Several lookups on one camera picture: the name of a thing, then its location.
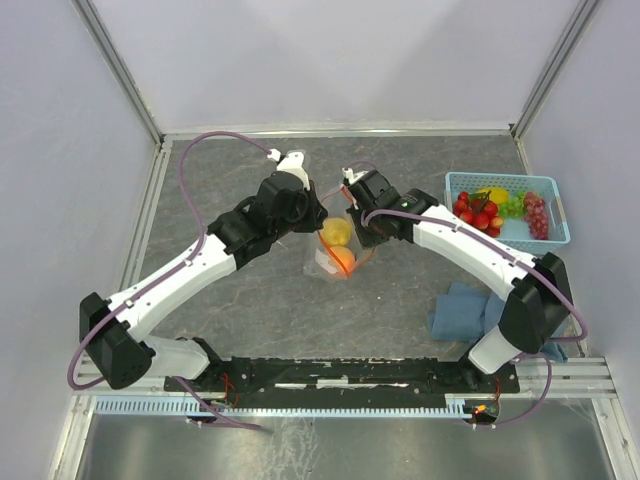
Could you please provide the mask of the yellow mango fruit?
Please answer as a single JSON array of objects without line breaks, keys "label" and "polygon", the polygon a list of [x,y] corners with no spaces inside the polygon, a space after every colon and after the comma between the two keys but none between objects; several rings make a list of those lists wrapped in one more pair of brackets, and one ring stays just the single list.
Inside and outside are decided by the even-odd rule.
[{"label": "yellow mango fruit", "polygon": [[347,246],[351,240],[352,227],[344,218],[327,218],[320,230],[320,236],[329,247]]}]

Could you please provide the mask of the clear zip bag orange zipper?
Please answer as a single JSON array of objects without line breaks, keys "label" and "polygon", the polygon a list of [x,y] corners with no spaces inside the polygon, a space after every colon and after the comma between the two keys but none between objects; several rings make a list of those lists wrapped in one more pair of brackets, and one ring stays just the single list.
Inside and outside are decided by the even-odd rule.
[{"label": "clear zip bag orange zipper", "polygon": [[344,185],[327,192],[320,204],[328,217],[308,236],[303,273],[325,281],[347,280],[374,257],[376,248],[361,245],[348,212],[353,198]]}]

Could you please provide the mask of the orange peach fruit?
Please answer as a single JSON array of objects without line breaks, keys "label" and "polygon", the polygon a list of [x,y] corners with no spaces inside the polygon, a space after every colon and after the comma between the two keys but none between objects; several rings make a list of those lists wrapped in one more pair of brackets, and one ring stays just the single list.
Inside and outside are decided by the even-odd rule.
[{"label": "orange peach fruit", "polygon": [[330,273],[339,278],[349,278],[356,266],[353,252],[346,246],[332,246],[328,250]]}]

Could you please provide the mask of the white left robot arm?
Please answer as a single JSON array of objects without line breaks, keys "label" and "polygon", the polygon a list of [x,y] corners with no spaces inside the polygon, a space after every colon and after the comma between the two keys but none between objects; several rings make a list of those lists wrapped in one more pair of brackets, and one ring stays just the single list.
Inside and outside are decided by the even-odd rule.
[{"label": "white left robot arm", "polygon": [[206,286],[268,253],[283,236],[321,229],[326,209],[301,167],[280,169],[255,195],[210,224],[182,255],[108,299],[92,292],[79,304],[79,340],[113,390],[150,372],[188,379],[209,390],[221,378],[214,351],[202,340],[166,340],[152,330]]}]

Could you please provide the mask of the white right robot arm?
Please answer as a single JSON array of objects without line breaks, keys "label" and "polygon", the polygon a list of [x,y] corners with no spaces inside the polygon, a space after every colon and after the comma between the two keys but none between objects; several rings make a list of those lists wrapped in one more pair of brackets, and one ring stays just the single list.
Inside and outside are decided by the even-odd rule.
[{"label": "white right robot arm", "polygon": [[375,169],[345,168],[342,175],[352,198],[348,213],[363,247],[397,239],[431,250],[504,301],[498,324],[475,343],[458,368],[467,389],[483,390],[504,364],[538,353],[568,317],[578,315],[565,264],[557,255],[536,257],[509,247],[419,189],[399,194]]}]

